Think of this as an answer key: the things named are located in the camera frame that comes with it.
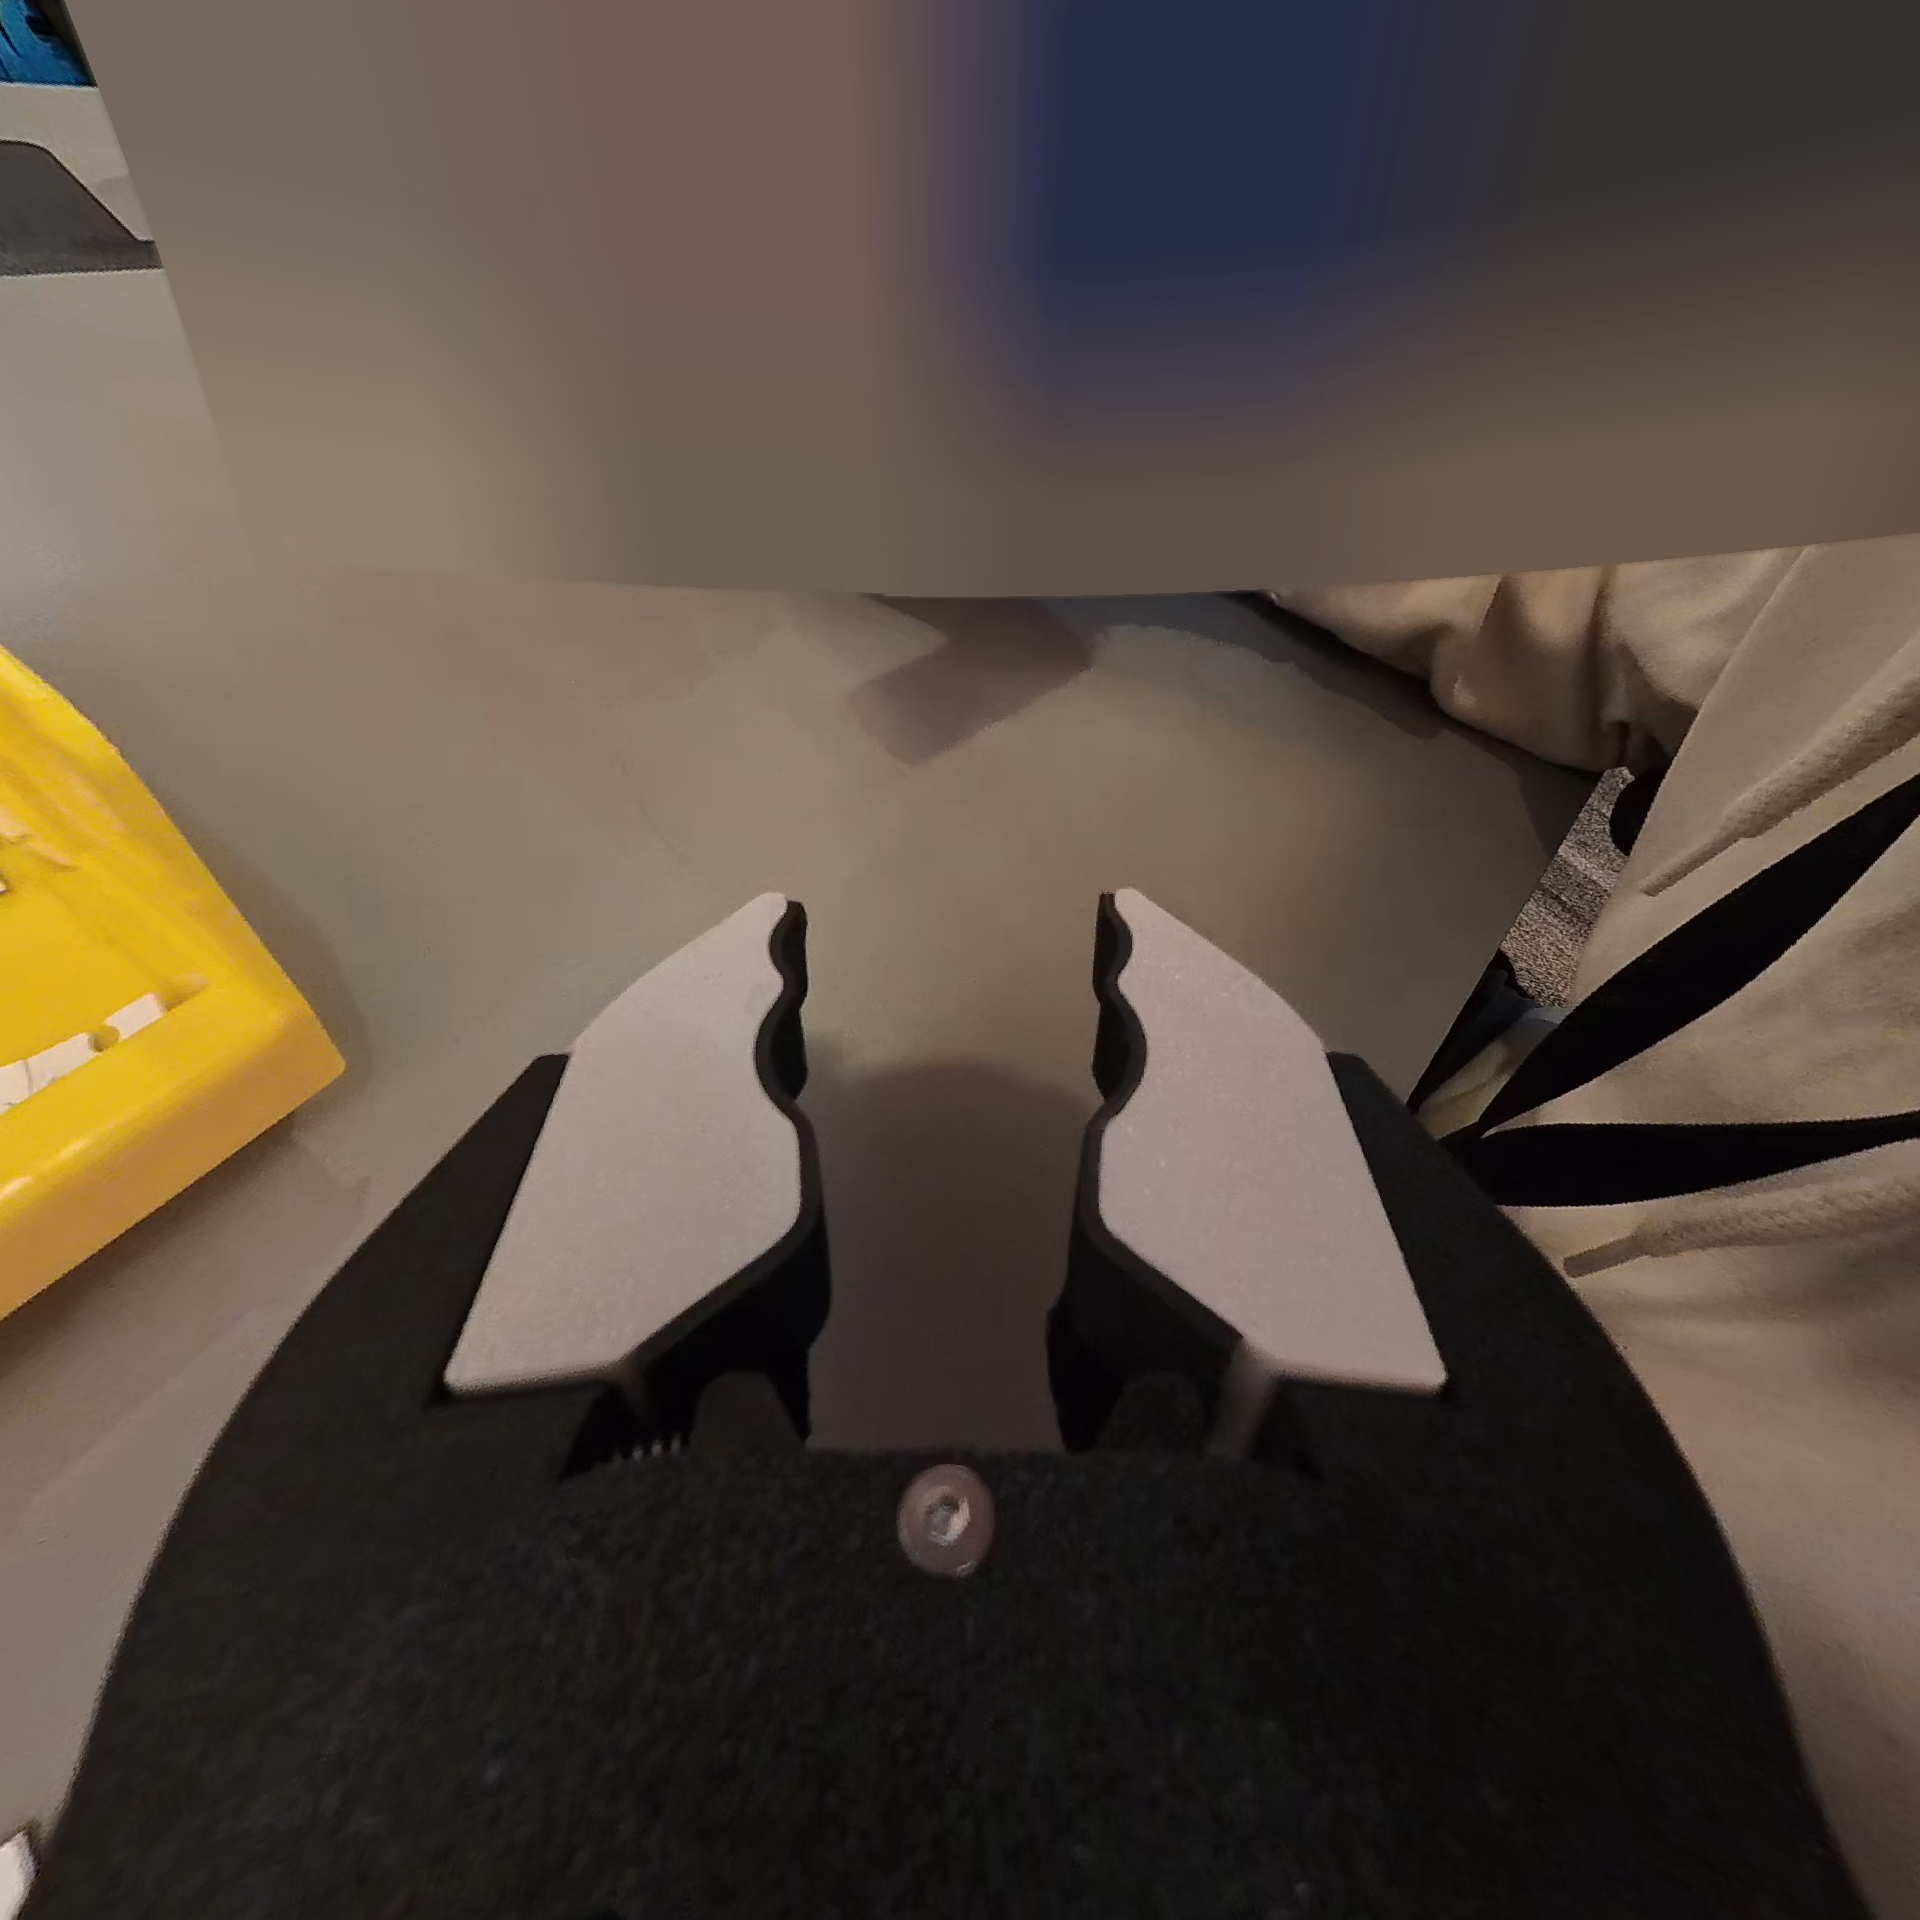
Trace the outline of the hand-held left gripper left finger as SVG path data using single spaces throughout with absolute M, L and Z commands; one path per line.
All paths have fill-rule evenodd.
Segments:
M 653 964 L 572 1044 L 443 1372 L 454 1398 L 611 1385 L 649 1433 L 760 1377 L 809 1438 L 832 1303 L 800 1108 L 806 913 L 764 893 Z

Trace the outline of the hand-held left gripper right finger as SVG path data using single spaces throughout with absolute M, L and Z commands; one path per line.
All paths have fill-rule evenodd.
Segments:
M 1062 1446 L 1174 1381 L 1200 1446 L 1250 1454 L 1292 1385 L 1438 1402 L 1449 1370 L 1329 1049 L 1139 890 L 1097 901 L 1097 1105 L 1048 1311 Z

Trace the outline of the person's right forearm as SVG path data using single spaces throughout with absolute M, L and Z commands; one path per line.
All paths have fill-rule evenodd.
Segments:
M 1459 724 L 1571 773 L 1678 753 L 1706 678 L 1632 606 L 1622 566 L 1276 588 L 1282 612 L 1427 685 Z

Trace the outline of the yellow plastic tray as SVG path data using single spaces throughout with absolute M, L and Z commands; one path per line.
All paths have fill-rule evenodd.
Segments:
M 2 655 L 2 1311 L 344 1073 L 122 753 Z

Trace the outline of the person's cream hoodie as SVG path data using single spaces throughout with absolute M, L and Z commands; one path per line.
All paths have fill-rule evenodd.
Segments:
M 1916 538 L 1772 561 L 1769 596 L 1717 641 L 1673 755 L 1574 974 L 1577 1005 L 1736 887 L 1916 777 L 1916 738 L 1660 895 L 1644 878 L 1706 836 L 1916 650 Z M 1553 1119 L 1916 1116 L 1916 827 L 1720 1009 L 1609 1070 Z M 1916 1175 L 1916 1140 L 1726 1191 L 1566 1221 L 1557 1258 L 1646 1215 L 1792 1187 Z M 1916 1916 L 1916 1219 L 1852 1239 L 1638 1260 L 1579 1283 L 1670 1419 L 1726 1522 L 1781 1657 L 1816 1783 L 1876 1916 Z

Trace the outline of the cream hoodie drawstring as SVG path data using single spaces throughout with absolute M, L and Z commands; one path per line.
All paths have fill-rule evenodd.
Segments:
M 1917 653 L 1912 646 L 1865 683 L 1808 747 L 1729 806 L 1706 836 L 1653 869 L 1644 878 L 1644 893 L 1660 895 L 1729 847 L 1762 836 L 1824 794 L 1899 753 L 1916 734 Z
M 1912 1222 L 1916 1212 L 1916 1175 L 1752 1191 L 1673 1215 L 1646 1215 L 1612 1239 L 1563 1254 L 1558 1266 L 1568 1281 L 1586 1281 L 1638 1260 L 1874 1235 Z

